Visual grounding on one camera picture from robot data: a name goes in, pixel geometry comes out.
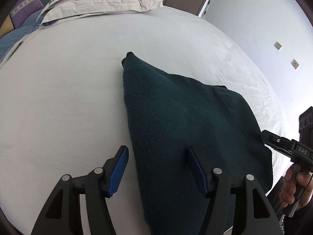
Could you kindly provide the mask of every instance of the sweater sleeve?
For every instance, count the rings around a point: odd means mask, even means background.
[[[284,230],[285,235],[295,235],[297,231],[297,235],[304,235],[301,232],[300,228],[302,228],[306,223],[313,222],[313,197],[309,201],[308,205],[304,208],[295,212],[293,217],[285,217],[284,218]]]

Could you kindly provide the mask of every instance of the electrical outlet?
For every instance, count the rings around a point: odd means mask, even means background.
[[[291,62],[292,66],[297,69],[299,67],[299,64],[298,62],[294,59],[292,62]]]
[[[280,50],[281,47],[282,47],[279,42],[276,42],[274,46],[275,46],[275,48],[277,48],[278,50]]]

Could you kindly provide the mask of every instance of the purple cushion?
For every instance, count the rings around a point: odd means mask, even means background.
[[[40,0],[18,0],[10,12],[14,28],[20,28],[26,18],[43,8],[44,6]]]

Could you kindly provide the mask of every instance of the mattress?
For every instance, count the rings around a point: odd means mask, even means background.
[[[0,70],[0,205],[24,234],[63,174],[102,167],[120,145],[129,147],[130,158],[118,192],[107,200],[116,234],[150,234],[123,101],[121,61],[129,51],[168,73],[227,86],[246,99],[261,130],[291,137],[261,71],[197,16],[163,7],[37,29]],[[288,164],[273,152],[274,183]],[[81,209],[90,234],[86,206]]]

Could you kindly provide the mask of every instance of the silver screw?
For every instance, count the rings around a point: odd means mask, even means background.
[[[96,174],[101,174],[102,172],[103,172],[102,168],[95,168],[94,169],[94,173],[96,173]]]
[[[246,178],[247,180],[250,180],[250,181],[254,180],[254,176],[251,174],[246,175]]]
[[[222,174],[222,170],[220,169],[220,168],[214,168],[213,169],[213,172],[215,173],[215,174]]]
[[[69,180],[69,175],[64,175],[64,176],[62,177],[62,180],[63,180],[63,181]]]

